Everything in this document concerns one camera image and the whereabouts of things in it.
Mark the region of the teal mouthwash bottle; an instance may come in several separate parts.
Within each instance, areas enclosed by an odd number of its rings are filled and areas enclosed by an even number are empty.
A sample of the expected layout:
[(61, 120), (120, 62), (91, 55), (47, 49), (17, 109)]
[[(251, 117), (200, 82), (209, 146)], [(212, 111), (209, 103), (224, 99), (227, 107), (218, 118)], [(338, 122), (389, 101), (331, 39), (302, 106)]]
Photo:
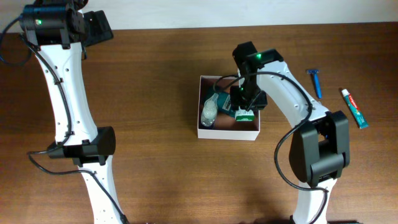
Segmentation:
[[(206, 92), (203, 102), (205, 102), (206, 100), (211, 98), (214, 95), (214, 93), (215, 93), (215, 91), (214, 91), (213, 87), (212, 86), (209, 87), (209, 89)], [(236, 112), (231, 107), (231, 96), (229, 93), (227, 93), (225, 91), (221, 91), (218, 93), (217, 107), (218, 107), (218, 111), (220, 113), (227, 114), (228, 116), (230, 116), (232, 118), (235, 117)]]

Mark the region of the green white soap box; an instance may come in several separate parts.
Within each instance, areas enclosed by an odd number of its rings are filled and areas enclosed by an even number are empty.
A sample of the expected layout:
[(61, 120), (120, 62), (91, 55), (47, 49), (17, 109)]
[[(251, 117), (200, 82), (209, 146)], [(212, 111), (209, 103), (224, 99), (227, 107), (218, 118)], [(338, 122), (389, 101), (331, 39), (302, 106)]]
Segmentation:
[(237, 122), (254, 121), (255, 115), (252, 110), (237, 110), (235, 112), (235, 120)]

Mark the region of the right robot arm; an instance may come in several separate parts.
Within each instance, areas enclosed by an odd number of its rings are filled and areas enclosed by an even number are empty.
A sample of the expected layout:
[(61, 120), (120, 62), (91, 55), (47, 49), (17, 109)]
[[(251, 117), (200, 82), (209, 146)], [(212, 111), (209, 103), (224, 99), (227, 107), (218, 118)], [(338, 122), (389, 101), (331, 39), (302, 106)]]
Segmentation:
[(259, 111), (271, 98), (292, 129), (278, 142), (274, 159), (287, 138), (292, 142), (289, 163), (299, 183), (291, 223), (326, 223), (331, 190), (350, 163), (349, 124), (344, 112), (331, 112), (294, 78), (275, 49), (258, 52), (252, 42), (237, 45), (232, 56), (238, 68), (231, 87), (235, 111)]

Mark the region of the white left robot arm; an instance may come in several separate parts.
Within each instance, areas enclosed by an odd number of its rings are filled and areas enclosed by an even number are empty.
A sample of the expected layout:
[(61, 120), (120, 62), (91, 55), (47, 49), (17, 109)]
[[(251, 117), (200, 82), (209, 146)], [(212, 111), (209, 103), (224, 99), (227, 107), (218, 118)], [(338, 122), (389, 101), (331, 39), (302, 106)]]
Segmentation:
[(45, 75), (55, 118), (55, 140), (43, 151), (51, 159), (70, 159), (86, 184), (95, 223), (127, 223), (113, 179), (116, 135), (97, 127), (90, 113), (83, 81), (86, 48), (114, 35), (103, 11), (82, 12), (86, 1), (35, 1), (19, 18), (22, 39)]

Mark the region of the clear spray bottle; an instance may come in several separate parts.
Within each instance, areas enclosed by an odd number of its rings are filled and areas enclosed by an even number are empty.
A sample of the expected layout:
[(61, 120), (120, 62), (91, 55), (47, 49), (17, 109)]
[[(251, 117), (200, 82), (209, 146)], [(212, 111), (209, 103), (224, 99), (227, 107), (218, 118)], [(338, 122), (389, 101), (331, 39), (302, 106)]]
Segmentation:
[(201, 124), (205, 127), (210, 127), (214, 124), (215, 119), (218, 114), (218, 96), (219, 94), (214, 93), (209, 99), (204, 103), (201, 112)]

